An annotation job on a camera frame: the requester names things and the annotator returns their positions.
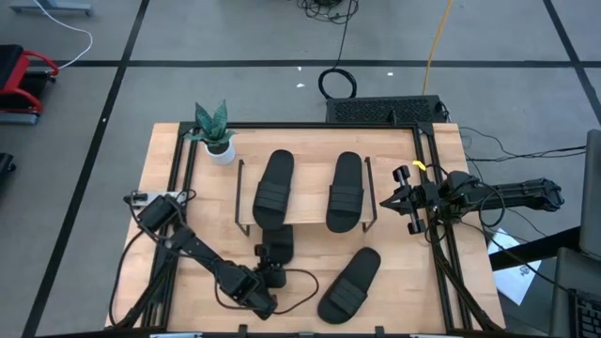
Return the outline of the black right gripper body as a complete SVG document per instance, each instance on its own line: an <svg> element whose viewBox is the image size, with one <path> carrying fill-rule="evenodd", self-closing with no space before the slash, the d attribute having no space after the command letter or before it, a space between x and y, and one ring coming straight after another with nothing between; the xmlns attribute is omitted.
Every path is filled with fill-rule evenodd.
<svg viewBox="0 0 601 338"><path fill-rule="evenodd" d="M408 231L411 235L424 233L426 231L426 225L418 215L418 210L422 208L434 208L437 207L441 201L439 195L439 185L431 181L428 177L424 179L421 185L411 186L408 183L410 178L410 172L406 165L397 167L393 171L393 178L399 184L399 187L410 186L412 188L411 203L415 208L413 214L401 214L409 215L410 222L408 223Z"/></svg>

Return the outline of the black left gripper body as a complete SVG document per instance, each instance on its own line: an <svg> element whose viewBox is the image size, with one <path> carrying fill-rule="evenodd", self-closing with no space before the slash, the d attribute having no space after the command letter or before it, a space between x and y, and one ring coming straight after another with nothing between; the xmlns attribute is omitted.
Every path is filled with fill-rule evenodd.
<svg viewBox="0 0 601 338"><path fill-rule="evenodd" d="M285 268L278 264L259 264L255 270L267 288L283 288L286 285Z"/></svg>

